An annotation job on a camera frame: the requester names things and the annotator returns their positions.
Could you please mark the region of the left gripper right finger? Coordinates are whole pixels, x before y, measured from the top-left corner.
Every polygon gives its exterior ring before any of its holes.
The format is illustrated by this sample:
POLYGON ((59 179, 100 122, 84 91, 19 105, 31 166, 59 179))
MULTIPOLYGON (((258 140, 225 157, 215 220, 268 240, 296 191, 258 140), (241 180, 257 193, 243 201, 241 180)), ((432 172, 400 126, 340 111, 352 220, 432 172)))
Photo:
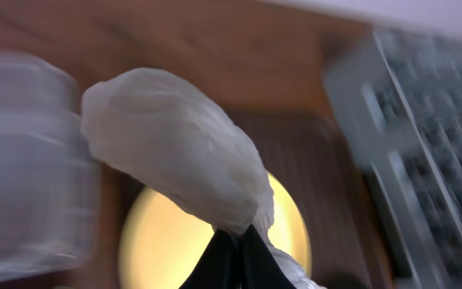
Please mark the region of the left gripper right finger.
POLYGON ((253 225, 241 236, 242 289, 295 289, 253 225))

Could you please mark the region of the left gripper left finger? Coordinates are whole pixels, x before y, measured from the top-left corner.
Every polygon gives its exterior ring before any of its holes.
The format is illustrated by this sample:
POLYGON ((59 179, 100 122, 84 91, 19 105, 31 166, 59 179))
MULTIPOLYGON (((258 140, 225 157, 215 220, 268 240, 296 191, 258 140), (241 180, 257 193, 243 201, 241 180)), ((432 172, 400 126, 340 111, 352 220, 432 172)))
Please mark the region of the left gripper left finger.
POLYGON ((238 289, 239 284, 237 242, 218 229, 180 289, 238 289))

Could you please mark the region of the white tissue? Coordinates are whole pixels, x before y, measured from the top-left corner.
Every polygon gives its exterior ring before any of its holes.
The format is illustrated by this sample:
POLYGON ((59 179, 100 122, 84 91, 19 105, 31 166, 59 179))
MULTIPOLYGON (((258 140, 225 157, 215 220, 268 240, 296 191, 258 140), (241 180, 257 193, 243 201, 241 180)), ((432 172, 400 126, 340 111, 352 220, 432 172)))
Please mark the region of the white tissue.
POLYGON ((91 155, 158 191, 237 242, 253 225, 295 288, 315 282, 268 233, 274 191, 255 144, 224 110, 185 79, 135 68, 88 88, 81 129, 91 155))

